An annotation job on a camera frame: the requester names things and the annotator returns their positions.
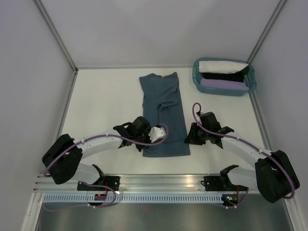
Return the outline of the blue-grey t shirt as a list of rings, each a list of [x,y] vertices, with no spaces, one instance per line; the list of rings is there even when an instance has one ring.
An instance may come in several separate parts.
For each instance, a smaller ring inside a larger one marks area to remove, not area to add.
[[[139,78],[143,91],[143,117],[155,126],[168,127],[167,139],[160,145],[143,150],[144,157],[177,157],[191,154],[180,95],[179,78],[176,72],[160,76],[149,74]]]

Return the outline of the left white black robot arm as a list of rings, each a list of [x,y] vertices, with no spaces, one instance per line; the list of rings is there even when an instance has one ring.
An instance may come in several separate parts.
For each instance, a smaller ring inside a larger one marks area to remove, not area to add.
[[[113,127],[104,133],[104,137],[96,135],[95,139],[72,138],[64,134],[44,154],[42,162],[55,184],[60,185],[75,180],[85,182],[99,191],[105,185],[105,175],[96,164],[82,164],[81,160],[99,152],[131,146],[130,140],[151,143],[150,131],[149,121],[139,116],[132,123],[127,122]]]

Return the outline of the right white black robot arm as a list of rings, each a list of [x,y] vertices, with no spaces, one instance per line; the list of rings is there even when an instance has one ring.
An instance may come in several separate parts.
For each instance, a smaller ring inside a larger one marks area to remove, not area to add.
[[[251,166],[247,169],[233,164],[221,170],[219,190],[258,190],[270,203],[294,197],[300,182],[285,152],[263,150],[252,144],[232,128],[222,127],[212,112],[198,111],[193,113],[193,117],[195,121],[184,141],[186,144],[205,145],[209,142],[235,154]]]

